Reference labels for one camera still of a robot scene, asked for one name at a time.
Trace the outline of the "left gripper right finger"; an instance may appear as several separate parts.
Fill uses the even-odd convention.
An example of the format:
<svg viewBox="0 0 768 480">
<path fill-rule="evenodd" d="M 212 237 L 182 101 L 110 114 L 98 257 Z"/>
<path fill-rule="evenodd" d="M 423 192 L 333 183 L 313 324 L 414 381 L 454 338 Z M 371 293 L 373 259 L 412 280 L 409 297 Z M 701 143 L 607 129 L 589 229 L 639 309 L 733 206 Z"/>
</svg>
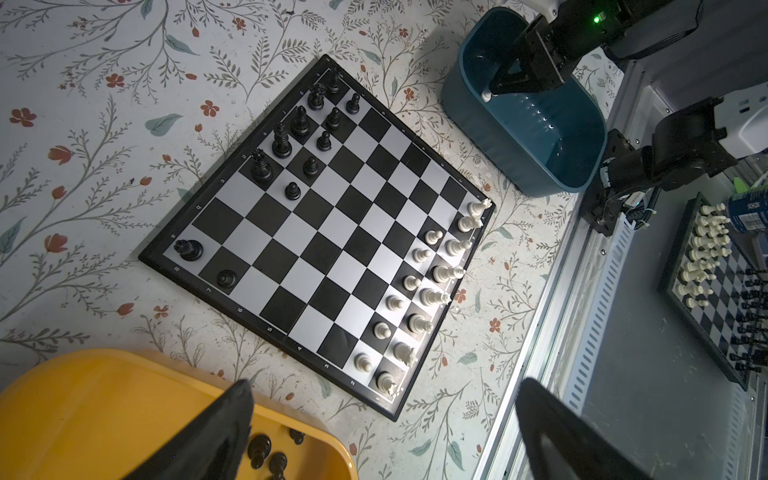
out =
<svg viewBox="0 0 768 480">
<path fill-rule="evenodd" d="M 515 409 L 535 479 L 649 477 L 535 379 L 522 380 Z"/>
</svg>

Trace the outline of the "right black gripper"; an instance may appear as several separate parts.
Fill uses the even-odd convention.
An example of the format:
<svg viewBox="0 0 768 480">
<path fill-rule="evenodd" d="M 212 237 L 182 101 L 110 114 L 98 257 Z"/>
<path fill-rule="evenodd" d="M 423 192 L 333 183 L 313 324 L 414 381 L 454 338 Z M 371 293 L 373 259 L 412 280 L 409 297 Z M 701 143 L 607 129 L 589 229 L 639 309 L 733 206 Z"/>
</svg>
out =
<svg viewBox="0 0 768 480">
<path fill-rule="evenodd" d="M 539 93 L 564 85 L 576 67 L 576 58 L 564 52 L 558 37 L 563 23 L 549 23 L 539 15 L 516 38 L 489 84 L 492 95 Z"/>
</svg>

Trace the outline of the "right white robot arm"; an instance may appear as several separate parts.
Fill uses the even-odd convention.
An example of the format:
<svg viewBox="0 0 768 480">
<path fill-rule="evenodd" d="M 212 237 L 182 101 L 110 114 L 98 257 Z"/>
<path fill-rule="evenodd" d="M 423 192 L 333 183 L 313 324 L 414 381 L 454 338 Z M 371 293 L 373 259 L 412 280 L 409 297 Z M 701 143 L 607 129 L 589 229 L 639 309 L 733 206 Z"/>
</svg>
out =
<svg viewBox="0 0 768 480">
<path fill-rule="evenodd" d="M 767 20 L 765 1 L 527 1 L 537 16 L 501 55 L 484 95 L 540 93 L 565 85 L 601 48 L 622 65 L 694 36 L 728 35 Z"/>
</svg>

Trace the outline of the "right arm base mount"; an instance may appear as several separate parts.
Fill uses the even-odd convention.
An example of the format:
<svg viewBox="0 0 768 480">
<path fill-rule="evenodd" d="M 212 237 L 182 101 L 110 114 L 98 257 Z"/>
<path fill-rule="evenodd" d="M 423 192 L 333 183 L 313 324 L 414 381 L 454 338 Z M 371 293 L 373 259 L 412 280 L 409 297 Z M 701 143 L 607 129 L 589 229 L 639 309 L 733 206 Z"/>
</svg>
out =
<svg viewBox="0 0 768 480">
<path fill-rule="evenodd" d="M 709 97 L 667 116 L 656 126 L 651 143 L 638 149 L 619 130 L 610 130 L 579 216 L 609 237 L 626 196 L 650 188 L 671 191 L 735 165 L 737 159 L 720 144 L 727 130 L 716 125 L 715 108 L 723 101 Z"/>
</svg>

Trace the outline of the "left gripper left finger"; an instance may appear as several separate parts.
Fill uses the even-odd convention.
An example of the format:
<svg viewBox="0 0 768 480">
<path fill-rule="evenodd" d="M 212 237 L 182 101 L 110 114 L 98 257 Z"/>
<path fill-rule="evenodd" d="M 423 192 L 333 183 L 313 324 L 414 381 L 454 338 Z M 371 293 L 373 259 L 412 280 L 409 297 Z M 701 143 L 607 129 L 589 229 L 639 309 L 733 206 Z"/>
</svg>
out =
<svg viewBox="0 0 768 480">
<path fill-rule="evenodd" d="M 254 398 L 235 382 L 128 479 L 234 479 L 246 450 Z"/>
</svg>

